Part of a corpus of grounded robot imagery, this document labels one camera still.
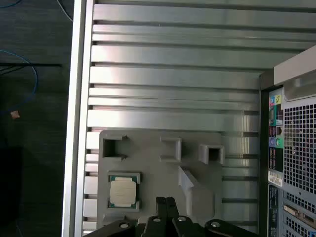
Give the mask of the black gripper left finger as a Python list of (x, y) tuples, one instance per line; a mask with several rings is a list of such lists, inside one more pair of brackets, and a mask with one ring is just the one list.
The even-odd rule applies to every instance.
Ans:
[(145, 224), (118, 220), (101, 227), (87, 237), (165, 237), (168, 220), (167, 199), (156, 198), (156, 214), (147, 218)]

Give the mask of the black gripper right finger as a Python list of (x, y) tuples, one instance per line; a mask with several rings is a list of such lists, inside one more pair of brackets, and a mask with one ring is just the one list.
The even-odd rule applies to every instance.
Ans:
[(165, 235), (167, 237), (256, 237), (257, 234), (232, 225), (228, 222), (214, 219), (200, 225), (188, 216), (180, 215), (176, 201), (166, 198), (167, 222)]

